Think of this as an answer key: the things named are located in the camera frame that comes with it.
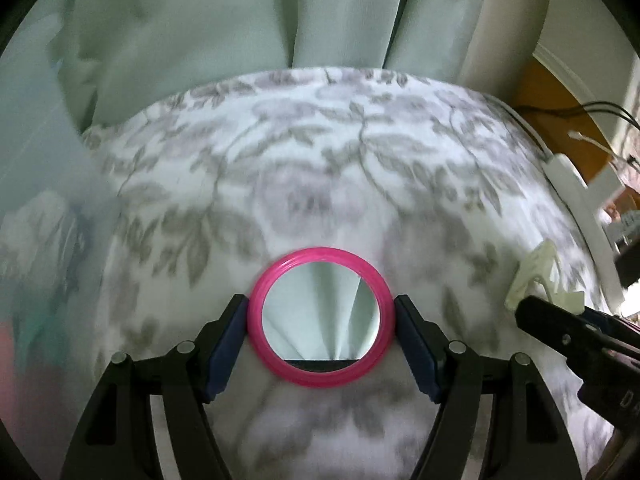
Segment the white plastic sharpener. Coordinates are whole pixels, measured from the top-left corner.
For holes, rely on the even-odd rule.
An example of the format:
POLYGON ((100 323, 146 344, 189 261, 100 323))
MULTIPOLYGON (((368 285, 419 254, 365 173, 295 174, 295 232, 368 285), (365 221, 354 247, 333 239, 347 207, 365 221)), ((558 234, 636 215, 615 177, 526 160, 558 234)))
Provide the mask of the white plastic sharpener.
POLYGON ((566 312, 580 315, 585 312, 585 293, 572 292, 561 284, 560 259, 552 240, 546 238, 518 265, 504 306, 514 313, 528 296, 546 300, 566 312))

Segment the clear plastic storage bin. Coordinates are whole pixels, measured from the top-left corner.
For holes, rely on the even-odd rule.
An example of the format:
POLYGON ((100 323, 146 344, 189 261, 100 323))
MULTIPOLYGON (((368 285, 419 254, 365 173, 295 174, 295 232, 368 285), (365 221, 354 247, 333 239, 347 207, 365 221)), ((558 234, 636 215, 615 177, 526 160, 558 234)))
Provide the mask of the clear plastic storage bin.
POLYGON ((50 44, 53 15, 1 57, 2 408, 40 467, 61 460, 91 382, 100 278, 118 213, 68 114, 50 44))

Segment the floral grey bed sheet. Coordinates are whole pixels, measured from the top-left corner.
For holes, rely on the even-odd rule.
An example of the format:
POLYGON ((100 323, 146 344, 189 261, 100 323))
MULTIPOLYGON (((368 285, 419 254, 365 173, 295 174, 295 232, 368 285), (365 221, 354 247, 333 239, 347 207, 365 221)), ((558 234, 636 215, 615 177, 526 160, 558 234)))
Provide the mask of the floral grey bed sheet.
POLYGON ((375 70, 286 70, 209 84, 78 131, 54 81, 1 88, 3 419, 44 478, 116 351, 196 335, 262 270, 304 247, 353 252, 451 338, 544 375, 582 469, 611 428, 563 359, 504 308, 543 240, 593 307, 588 248, 541 150, 496 102, 375 70))

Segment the pink round pocket mirror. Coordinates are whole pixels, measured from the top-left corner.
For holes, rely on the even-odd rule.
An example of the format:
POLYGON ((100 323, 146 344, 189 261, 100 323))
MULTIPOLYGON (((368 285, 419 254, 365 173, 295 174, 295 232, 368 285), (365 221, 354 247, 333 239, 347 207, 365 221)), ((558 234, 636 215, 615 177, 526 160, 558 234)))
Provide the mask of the pink round pocket mirror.
POLYGON ((386 281, 363 258, 337 248, 296 250, 258 278, 248 336, 273 374, 307 388, 341 387, 367 375, 393 339, 386 281))

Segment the mint green curtain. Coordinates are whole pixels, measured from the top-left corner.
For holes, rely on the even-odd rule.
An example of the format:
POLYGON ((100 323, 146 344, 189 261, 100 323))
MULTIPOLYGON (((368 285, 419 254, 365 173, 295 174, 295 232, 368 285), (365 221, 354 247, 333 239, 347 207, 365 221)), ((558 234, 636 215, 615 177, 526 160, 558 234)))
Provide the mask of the mint green curtain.
POLYGON ((457 84, 484 0, 52 0, 58 84, 117 220, 255 240, 503 214, 523 157, 457 84))

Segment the cream wall column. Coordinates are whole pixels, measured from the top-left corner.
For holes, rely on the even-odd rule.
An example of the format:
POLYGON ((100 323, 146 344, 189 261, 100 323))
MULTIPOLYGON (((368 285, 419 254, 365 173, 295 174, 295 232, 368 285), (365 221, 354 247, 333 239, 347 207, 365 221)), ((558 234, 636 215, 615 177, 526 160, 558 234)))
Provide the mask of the cream wall column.
POLYGON ((549 2, 484 0, 457 84, 508 100, 533 56, 549 2))

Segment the white power strip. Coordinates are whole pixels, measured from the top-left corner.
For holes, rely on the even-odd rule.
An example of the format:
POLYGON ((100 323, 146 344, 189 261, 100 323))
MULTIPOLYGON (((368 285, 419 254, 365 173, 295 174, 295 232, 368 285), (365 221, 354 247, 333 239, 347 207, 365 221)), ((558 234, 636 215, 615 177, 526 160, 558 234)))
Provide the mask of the white power strip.
POLYGON ((604 223, 605 206, 624 190, 620 176, 611 164, 607 164, 586 183, 564 154, 553 154, 542 163, 542 169, 582 233, 608 308, 613 313, 620 312, 625 300, 624 288, 615 266, 620 253, 610 240, 604 223))

